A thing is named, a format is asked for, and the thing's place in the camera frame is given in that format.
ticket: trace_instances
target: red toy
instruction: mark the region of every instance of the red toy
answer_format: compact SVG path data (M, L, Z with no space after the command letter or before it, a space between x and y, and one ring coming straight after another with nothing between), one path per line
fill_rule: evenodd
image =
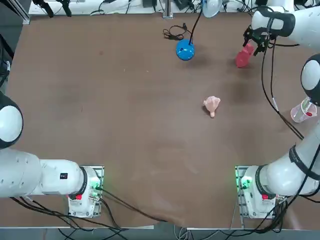
M235 57L235 65L238 68L243 68L248 65L249 59L254 52L254 47L249 43L243 47L242 51L240 51Z

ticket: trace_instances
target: red object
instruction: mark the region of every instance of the red object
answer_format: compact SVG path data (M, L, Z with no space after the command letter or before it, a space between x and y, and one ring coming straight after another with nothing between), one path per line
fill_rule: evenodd
M268 195L267 194L262 194L262 199L263 200L267 200L268 199Z
M242 51L240 51L235 57L235 65L238 68L243 68L248 65L249 59L254 52L254 47L249 43L243 47Z

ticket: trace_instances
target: floor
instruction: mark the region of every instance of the floor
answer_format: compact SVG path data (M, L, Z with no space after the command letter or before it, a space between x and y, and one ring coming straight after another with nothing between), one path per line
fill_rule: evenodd
M25 9L29 9L31 0L20 0L20 3ZM9 45L14 50L18 44L19 36L22 30L21 19L8 10L4 5L0 4L0 33L5 37ZM70 234L71 229L63 229L65 234ZM194 239L200 240L206 236L214 233L210 230L193 230ZM101 240L109 237L113 233L105 228L95 229L93 232L76 231L72 234L75 240ZM154 226L154 229L130 229L124 233L123 236L129 240L173 240L175 239L173 225L169 223L159 223ZM33 239L33 240L63 240L65 239L57 229L55 228L30 228L30 229L14 229L14 228L1 228L0 229L1 240L16 240L16 239ZM263 235L252 234L249 236L240 237L242 240L255 240L257 238L261 240L276 239L276 240L299 240L319 239L320 231L292 231L283 230L281 233L269 232ZM223 240L226 236L222 233L218 233L211 239ZM115 236L112 239L122 239L119 236Z

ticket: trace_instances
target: pink toy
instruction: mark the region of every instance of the pink toy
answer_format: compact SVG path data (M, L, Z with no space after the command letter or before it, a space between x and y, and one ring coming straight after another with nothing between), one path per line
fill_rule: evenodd
M215 96L209 96L206 100L203 101L203 105L210 112L210 117L215 117L215 111L220 103L220 98Z
M243 68L248 65L249 59L254 51L254 47L249 43L243 47L242 51L235 57L235 65L238 68Z

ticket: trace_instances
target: brown tabletop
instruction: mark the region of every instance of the brown tabletop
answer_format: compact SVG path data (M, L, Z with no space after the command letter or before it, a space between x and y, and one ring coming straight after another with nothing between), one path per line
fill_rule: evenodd
M299 140L263 95L262 53L244 69L235 66L250 16L202 17L194 59L179 60L177 42L164 39L162 30L182 23L191 29L196 17L33 19L23 27L7 90L24 116L13 148L42 159L104 165L105 187L141 210L180 226L229 228L235 165L271 163ZM305 97L300 72L311 55L303 47L276 48L274 94L287 117ZM268 91L270 66L267 54ZM202 107L211 95L221 98L214 119ZM315 122L297 127L307 134ZM61 196L38 199L66 210ZM0 203L3 227L64 226L10 199ZM112 201L110 206L121 226L155 223ZM316 204L297 199L284 228L319 229L313 220L319 214ZM106 213L97 220L110 223ZM248 222L253 227L259 221ZM233 227L241 227L238 207Z

